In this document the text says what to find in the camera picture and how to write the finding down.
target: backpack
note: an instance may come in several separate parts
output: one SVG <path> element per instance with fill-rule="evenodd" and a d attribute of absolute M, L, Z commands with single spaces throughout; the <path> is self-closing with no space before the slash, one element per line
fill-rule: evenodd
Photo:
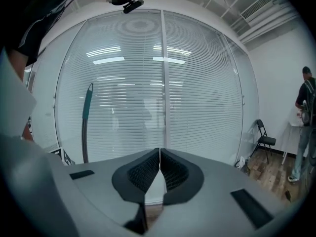
<path fill-rule="evenodd" d="M 302 111 L 303 124 L 312 125 L 314 110 L 316 110 L 316 79 L 314 78 L 315 88 L 312 86 L 309 80 L 304 82 L 307 88 L 307 106 Z"/>

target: sleeve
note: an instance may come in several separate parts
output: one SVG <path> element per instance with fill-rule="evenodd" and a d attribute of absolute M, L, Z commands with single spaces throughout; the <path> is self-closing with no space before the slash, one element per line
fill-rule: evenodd
<path fill-rule="evenodd" d="M 298 97 L 296 99 L 296 103 L 299 105 L 303 105 L 304 100 L 306 100 L 307 89 L 304 84 L 300 87 L 300 91 L 298 93 Z"/>

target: sneaker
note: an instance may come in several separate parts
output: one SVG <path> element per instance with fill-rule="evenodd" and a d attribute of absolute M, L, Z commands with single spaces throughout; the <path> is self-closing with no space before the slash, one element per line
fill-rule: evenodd
<path fill-rule="evenodd" d="M 295 178 L 294 176 L 288 176 L 288 177 L 287 177 L 287 180 L 288 180 L 290 183 L 294 183 L 294 182 L 297 182 L 297 181 L 298 181 L 298 179 Z"/>

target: black folding chair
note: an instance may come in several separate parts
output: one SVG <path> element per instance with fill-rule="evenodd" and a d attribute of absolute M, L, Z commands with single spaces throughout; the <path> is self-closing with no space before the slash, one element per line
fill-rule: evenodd
<path fill-rule="evenodd" d="M 270 153 L 271 153 L 271 156 L 272 156 L 272 152 L 271 152 L 271 146 L 274 146 L 276 144 L 276 139 L 275 138 L 271 138 L 271 137 L 268 137 L 267 135 L 267 131 L 265 129 L 265 126 L 263 125 L 263 122 L 261 119 L 258 119 L 257 120 L 257 125 L 258 125 L 258 128 L 259 128 L 259 131 L 260 131 L 260 134 L 261 134 L 261 137 L 258 139 L 258 144 L 255 148 L 255 150 L 252 152 L 251 156 L 255 153 L 255 151 L 258 149 L 259 145 L 260 144 L 263 144 L 265 146 L 265 151 L 266 151 L 266 156 L 267 156 L 267 162 L 269 164 L 269 159 L 268 159 L 268 153 L 267 153 L 267 148 L 266 148 L 266 145 L 269 145 L 269 148 L 270 148 Z"/>

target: wooden floor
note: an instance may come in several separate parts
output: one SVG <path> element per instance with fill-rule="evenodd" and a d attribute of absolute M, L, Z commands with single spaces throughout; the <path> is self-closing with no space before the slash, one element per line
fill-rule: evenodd
<path fill-rule="evenodd" d="M 282 155 L 268 152 L 269 164 L 264 150 L 258 149 L 248 163 L 250 178 L 256 180 L 259 185 L 278 197 L 286 206 L 302 198 L 311 185 L 312 176 L 310 169 L 302 180 L 296 183 L 289 183 L 287 177 L 291 174 L 295 158 L 287 157 L 284 165 Z M 286 198 L 285 192 L 290 194 L 291 202 Z M 147 223 L 150 228 L 159 217 L 163 208 L 162 205 L 146 206 Z"/>

